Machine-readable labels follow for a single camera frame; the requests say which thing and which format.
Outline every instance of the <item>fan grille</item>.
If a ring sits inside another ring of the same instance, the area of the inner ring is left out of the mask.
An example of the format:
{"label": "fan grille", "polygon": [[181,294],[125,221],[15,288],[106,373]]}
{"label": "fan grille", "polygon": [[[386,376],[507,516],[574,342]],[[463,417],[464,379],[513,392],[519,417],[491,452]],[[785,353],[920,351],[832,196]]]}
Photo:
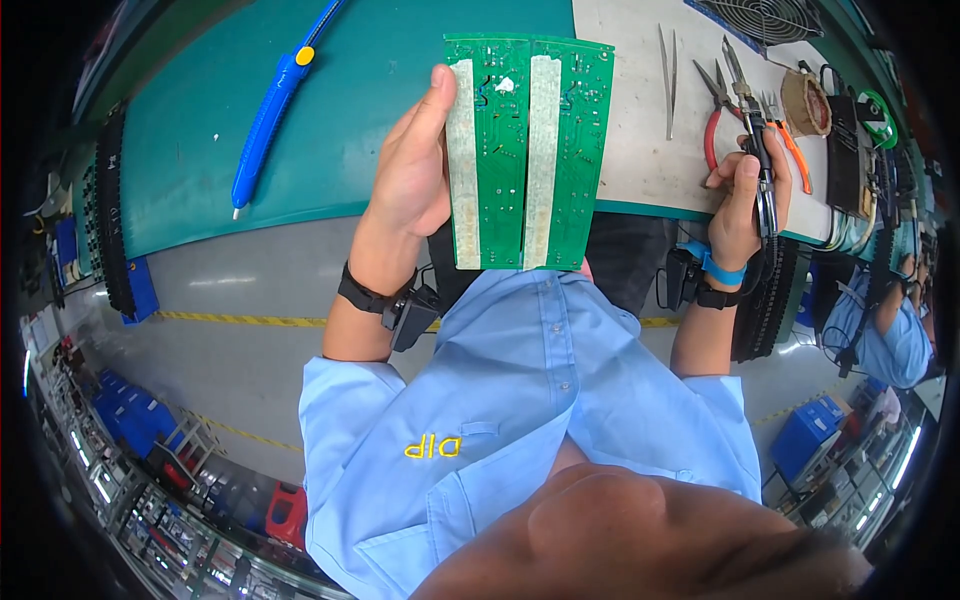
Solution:
{"label": "fan grille", "polygon": [[698,0],[738,32],[764,46],[822,36],[818,15],[805,0]]}

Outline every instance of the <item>gray floor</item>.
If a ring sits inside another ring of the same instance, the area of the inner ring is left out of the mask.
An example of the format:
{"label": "gray floor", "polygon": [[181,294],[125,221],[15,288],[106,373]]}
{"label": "gray floor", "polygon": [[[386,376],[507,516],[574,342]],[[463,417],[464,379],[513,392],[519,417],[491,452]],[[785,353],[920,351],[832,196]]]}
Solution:
{"label": "gray floor", "polygon": [[[325,317],[336,294],[356,218],[332,219],[222,236],[150,255],[161,309],[228,315]],[[427,262],[424,253],[421,264]],[[101,287],[72,295],[61,320],[78,329],[87,354],[164,399],[241,431],[301,446],[297,404],[302,367],[320,352],[318,328],[216,324],[157,317],[124,327]],[[643,316],[665,314],[654,288]],[[645,329],[641,339],[664,362],[674,329]],[[410,380],[433,350],[423,336],[391,360]],[[834,386],[837,370],[816,348],[795,347],[743,365],[751,422]],[[840,396],[859,380],[843,382]],[[766,449],[786,415],[755,428],[764,471]],[[299,482],[302,454],[219,430],[233,461],[281,480]]]}

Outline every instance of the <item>white workbench surface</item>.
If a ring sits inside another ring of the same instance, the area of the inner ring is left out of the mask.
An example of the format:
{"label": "white workbench surface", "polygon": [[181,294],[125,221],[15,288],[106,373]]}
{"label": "white workbench surface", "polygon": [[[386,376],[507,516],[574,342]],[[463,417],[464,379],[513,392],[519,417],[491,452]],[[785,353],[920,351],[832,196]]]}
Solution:
{"label": "white workbench surface", "polygon": [[[722,197],[703,187],[708,175],[704,128],[713,112],[713,98],[693,60],[712,75],[713,60],[719,59],[727,93],[736,102],[721,52],[726,31],[682,0],[572,2],[577,37],[616,47],[610,124],[597,199],[644,204],[637,212],[659,216],[684,218],[686,211],[714,213]],[[668,58],[671,30],[677,32],[677,100],[671,141],[666,140],[666,92],[658,23],[663,28]],[[737,37],[727,38],[753,92],[774,90],[779,97],[785,69],[764,60]],[[815,71],[826,62],[805,41],[775,46],[769,56],[791,65],[806,60]],[[739,150],[736,137],[743,131],[742,123],[724,110],[714,141],[718,160]],[[804,193],[800,171],[787,153],[793,172],[793,194],[786,231],[805,241],[826,241],[832,211],[825,202],[827,141],[817,136],[795,139],[810,168],[813,195]]]}

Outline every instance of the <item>light blue work shirt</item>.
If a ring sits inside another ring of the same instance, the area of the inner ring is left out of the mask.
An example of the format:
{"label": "light blue work shirt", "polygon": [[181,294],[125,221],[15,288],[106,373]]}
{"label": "light blue work shirt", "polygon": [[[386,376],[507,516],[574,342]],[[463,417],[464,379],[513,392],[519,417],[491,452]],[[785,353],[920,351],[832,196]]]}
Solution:
{"label": "light blue work shirt", "polygon": [[593,463],[760,501],[740,379],[678,379],[636,318],[575,273],[486,271],[409,384],[303,369],[306,549],[359,598],[406,597],[546,480],[564,433]]}
{"label": "light blue work shirt", "polygon": [[[870,273],[857,267],[847,284],[849,291],[840,294],[824,325],[823,339],[827,349],[839,352],[850,344],[860,325],[862,302],[869,285]],[[876,330],[875,317],[876,314],[867,316],[863,335],[856,344],[859,364],[854,368],[895,388],[912,388],[924,377],[927,363],[933,356],[933,347],[917,311],[910,298],[904,298],[886,335],[880,335]]]}

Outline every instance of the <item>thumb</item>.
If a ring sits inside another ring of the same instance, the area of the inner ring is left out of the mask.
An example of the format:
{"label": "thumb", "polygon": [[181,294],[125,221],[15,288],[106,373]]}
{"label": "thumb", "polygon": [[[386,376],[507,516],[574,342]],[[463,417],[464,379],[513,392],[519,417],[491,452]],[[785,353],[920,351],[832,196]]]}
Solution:
{"label": "thumb", "polygon": [[430,89],[420,100],[420,107],[410,121],[404,138],[407,143],[436,143],[444,130],[446,116],[457,99],[457,78],[453,69],[445,64],[433,67],[430,74]]}
{"label": "thumb", "polygon": [[746,155],[736,165],[733,174],[732,204],[737,210],[753,210],[756,203],[757,176],[760,173],[760,161],[756,156]]}

